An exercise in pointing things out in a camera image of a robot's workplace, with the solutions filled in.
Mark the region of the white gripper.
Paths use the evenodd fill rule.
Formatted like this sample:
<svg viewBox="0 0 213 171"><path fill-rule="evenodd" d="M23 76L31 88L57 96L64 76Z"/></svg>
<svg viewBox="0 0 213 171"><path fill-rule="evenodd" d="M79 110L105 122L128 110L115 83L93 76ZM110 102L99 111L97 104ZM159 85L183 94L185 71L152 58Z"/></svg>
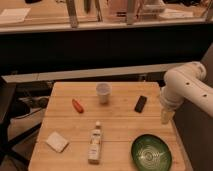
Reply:
<svg viewBox="0 0 213 171"><path fill-rule="evenodd" d="M161 123L168 124L175 114L173 110L181 105L181 97L167 86L164 86L160 91L159 100L162 106L166 108L161 111Z"/></svg>

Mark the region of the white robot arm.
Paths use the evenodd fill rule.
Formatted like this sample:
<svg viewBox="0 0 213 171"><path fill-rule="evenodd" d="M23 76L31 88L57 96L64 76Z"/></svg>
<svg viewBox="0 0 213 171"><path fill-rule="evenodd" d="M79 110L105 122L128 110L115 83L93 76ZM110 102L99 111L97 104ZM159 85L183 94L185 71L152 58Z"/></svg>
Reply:
<svg viewBox="0 0 213 171"><path fill-rule="evenodd" d="M165 73L165 86L159 95L162 124L170 122L185 99L213 117L213 88L203 83L206 74L201 62L188 62Z"/></svg>

